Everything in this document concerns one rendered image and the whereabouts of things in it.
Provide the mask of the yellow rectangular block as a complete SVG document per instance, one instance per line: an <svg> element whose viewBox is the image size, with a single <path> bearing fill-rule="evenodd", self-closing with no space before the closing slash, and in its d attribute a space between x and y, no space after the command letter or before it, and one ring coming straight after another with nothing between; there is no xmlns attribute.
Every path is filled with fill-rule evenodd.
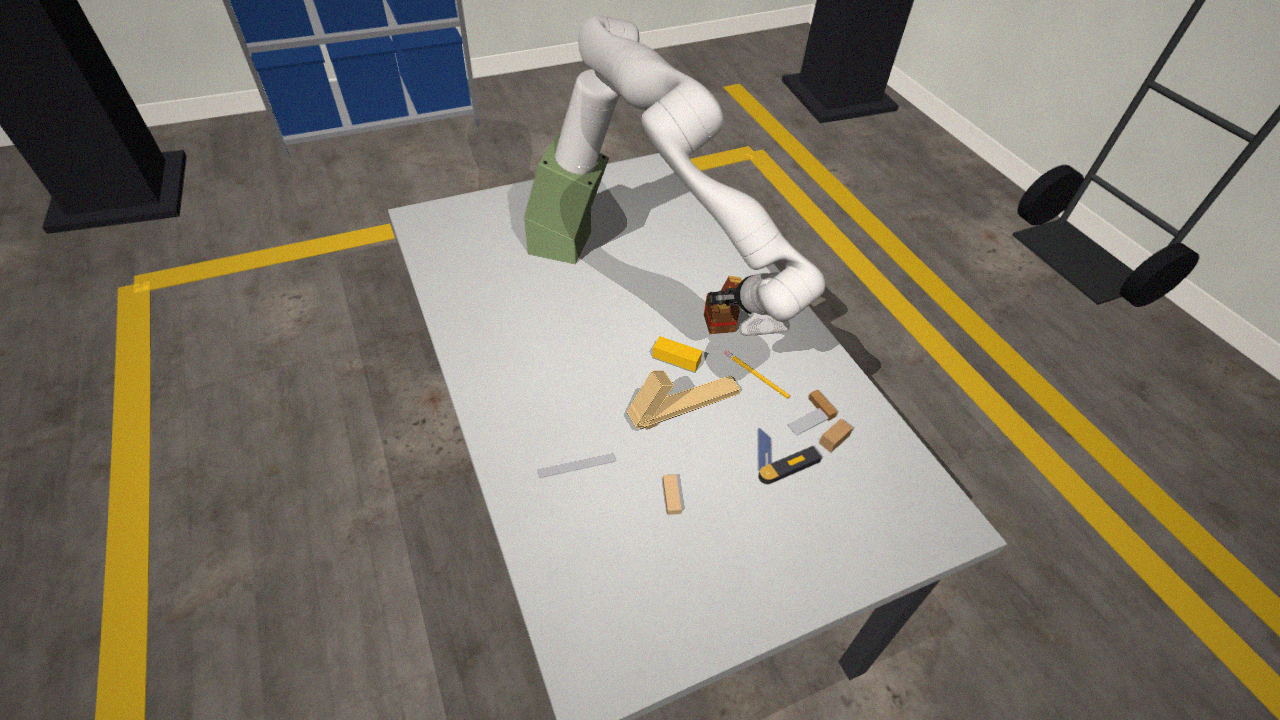
<svg viewBox="0 0 1280 720"><path fill-rule="evenodd" d="M652 357L695 373L701 363L701 350L659 336L653 346Z"/></svg>

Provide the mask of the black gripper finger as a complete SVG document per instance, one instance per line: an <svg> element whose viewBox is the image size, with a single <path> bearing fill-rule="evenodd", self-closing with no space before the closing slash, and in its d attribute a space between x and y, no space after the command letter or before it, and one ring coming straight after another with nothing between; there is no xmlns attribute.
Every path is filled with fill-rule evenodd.
<svg viewBox="0 0 1280 720"><path fill-rule="evenodd" d="M709 296L709 305L710 306L716 305L716 304L719 304L719 305L726 304L727 306L739 305L739 304L733 304L733 302L730 301L730 299L733 299L733 293L730 293L733 290L737 290L737 288L727 288L724 291L721 290L718 292L710 292L710 293L708 293L708 296Z"/></svg>

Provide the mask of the grey flat bar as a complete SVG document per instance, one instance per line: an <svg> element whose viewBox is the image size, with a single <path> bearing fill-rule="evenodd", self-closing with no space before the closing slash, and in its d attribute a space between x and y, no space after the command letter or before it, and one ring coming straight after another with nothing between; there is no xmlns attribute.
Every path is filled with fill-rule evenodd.
<svg viewBox="0 0 1280 720"><path fill-rule="evenodd" d="M607 454L598 457L589 457L575 462L566 462L552 468L538 469L539 478L552 477L566 471L575 471L584 468L593 468L607 462L616 462L614 454Z"/></svg>

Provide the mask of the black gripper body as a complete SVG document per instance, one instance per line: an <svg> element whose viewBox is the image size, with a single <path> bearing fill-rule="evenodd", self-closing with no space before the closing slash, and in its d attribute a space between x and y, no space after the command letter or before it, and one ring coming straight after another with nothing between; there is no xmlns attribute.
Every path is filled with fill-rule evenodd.
<svg viewBox="0 0 1280 720"><path fill-rule="evenodd" d="M744 306L742 306L742 302L741 302L741 299L740 299L740 291L741 291L741 287L742 287L742 283L744 283L744 282L745 282L745 281L746 281L746 279L748 279L749 277L750 277L750 275L748 275L746 278L744 278L744 279L742 279L742 281L740 282L740 284L739 284L739 287L737 287L737 290L736 290L736 291L731 291L731 292L730 292L730 293L733 293L733 299L730 299L730 300L731 300L731 302L737 302L737 304L739 304L739 306L740 306L740 307L741 307L741 309L742 309L742 310L744 310L745 313L749 313L749 311L748 311L748 309L746 309L746 307L744 307ZM753 314L753 313L749 313L749 314Z"/></svg>

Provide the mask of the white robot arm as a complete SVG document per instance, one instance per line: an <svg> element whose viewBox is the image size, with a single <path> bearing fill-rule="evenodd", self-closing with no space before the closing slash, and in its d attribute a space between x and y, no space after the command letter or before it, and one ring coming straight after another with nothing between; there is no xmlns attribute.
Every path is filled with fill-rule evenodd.
<svg viewBox="0 0 1280 720"><path fill-rule="evenodd" d="M643 128L648 138L714 217L748 266L759 270L778 261L786 266L783 272L750 275L742 283L740 299L753 314L740 324L740 333L788 331L788 320L824 293L826 279L785 240L760 202L712 179L690 160L724 123L716 97L698 79L639 44L637 26L630 20L589 17L579 32L579 53L591 69L579 74L573 86L556 161L573 174L590 173L620 96L646 110Z"/></svg>

